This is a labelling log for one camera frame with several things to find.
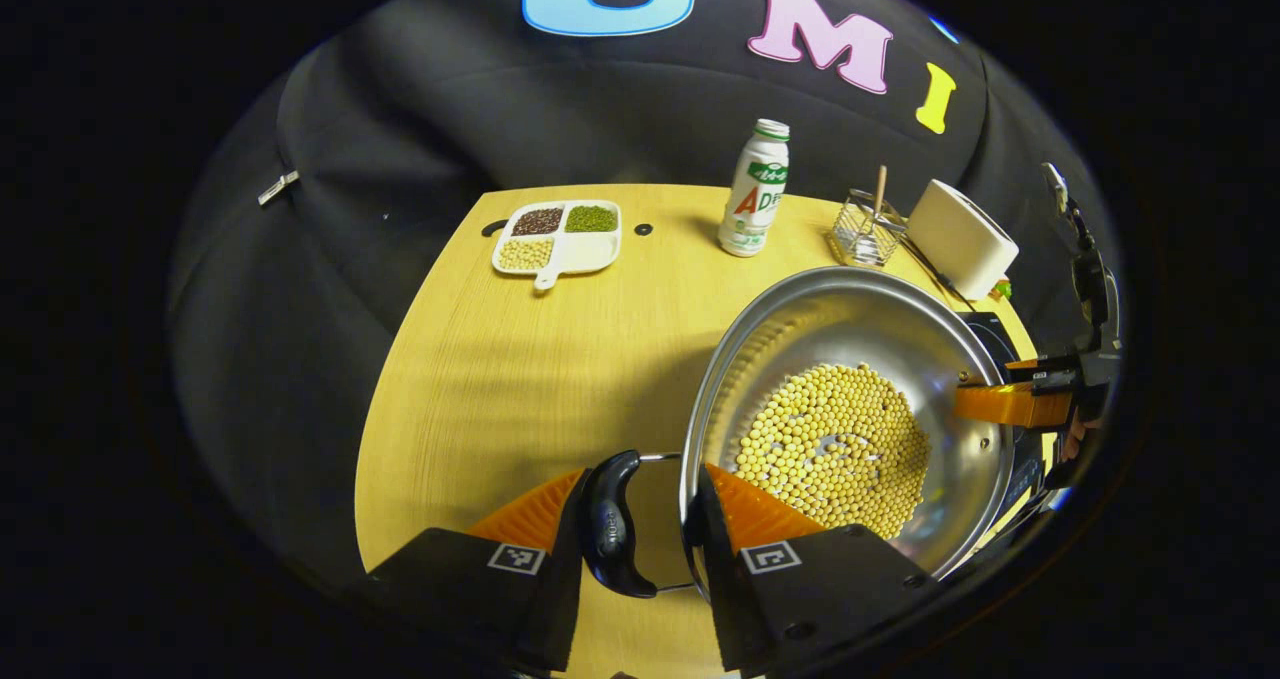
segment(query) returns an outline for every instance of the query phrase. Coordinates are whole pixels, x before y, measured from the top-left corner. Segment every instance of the black fabric backdrop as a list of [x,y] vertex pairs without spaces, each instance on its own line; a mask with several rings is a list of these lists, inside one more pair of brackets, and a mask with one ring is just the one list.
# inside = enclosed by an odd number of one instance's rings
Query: black fabric backdrop
[[[891,28],[888,94],[750,53],[765,0],[696,0],[671,29],[604,38],[539,32],[520,0],[393,0],[273,82],[191,197],[166,313],[192,437],[269,546],[333,584],[361,575],[352,492],[369,401],[480,193],[723,186],[758,117],[792,127],[788,192],[838,201],[882,163],[904,213],[929,179],[956,186],[1019,242],[1014,305],[1037,346],[1083,332],[1041,161],[1062,170],[1117,269],[1120,256],[1068,137],[969,37],[947,41],[905,0],[818,1],[833,20]],[[957,86],[942,136],[915,120],[925,61]],[[301,179],[260,208],[288,169]]]

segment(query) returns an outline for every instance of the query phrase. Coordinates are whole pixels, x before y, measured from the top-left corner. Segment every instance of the metal wire basket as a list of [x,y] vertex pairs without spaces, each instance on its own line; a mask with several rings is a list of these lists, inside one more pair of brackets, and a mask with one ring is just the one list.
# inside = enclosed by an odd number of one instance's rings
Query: metal wire basket
[[906,233],[906,219],[881,201],[881,213],[874,217],[876,197],[868,192],[850,190],[828,234],[828,243],[841,264],[859,264],[883,268]]

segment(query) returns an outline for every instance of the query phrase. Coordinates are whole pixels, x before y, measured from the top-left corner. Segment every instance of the white tray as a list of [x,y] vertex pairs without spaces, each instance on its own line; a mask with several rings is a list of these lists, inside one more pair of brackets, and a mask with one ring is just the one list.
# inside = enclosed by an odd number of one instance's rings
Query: white tray
[[[617,227],[612,232],[566,232],[564,223],[568,222],[568,213],[575,206],[603,206],[613,213]],[[538,209],[559,209],[561,223],[554,232],[545,234],[511,236],[511,231],[520,222],[520,218]],[[552,258],[541,269],[504,269],[499,264],[502,247],[512,241],[552,240]],[[622,249],[622,210],[617,204],[603,200],[575,200],[575,201],[543,201],[539,204],[526,204],[517,209],[507,225],[502,228],[498,245],[493,247],[493,268],[503,274],[534,274],[534,288],[548,291],[556,286],[556,279],[561,274],[585,274],[599,272],[618,258]]]

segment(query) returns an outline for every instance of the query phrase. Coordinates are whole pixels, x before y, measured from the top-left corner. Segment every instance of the white plastic bottle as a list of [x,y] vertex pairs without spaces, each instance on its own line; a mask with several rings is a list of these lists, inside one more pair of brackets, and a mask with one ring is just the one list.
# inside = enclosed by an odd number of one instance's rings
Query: white plastic bottle
[[735,256],[755,256],[778,213],[787,183],[787,140],[791,127],[772,119],[758,119],[751,138],[742,147],[733,172],[733,186],[724,205],[719,242]]

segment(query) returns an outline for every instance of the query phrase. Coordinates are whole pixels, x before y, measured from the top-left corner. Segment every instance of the blue letter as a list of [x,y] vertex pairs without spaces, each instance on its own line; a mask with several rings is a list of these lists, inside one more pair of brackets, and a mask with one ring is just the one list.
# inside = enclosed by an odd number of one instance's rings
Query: blue letter
[[618,9],[591,0],[522,0],[529,26],[553,35],[627,36],[673,27],[694,10],[694,0],[649,0]]

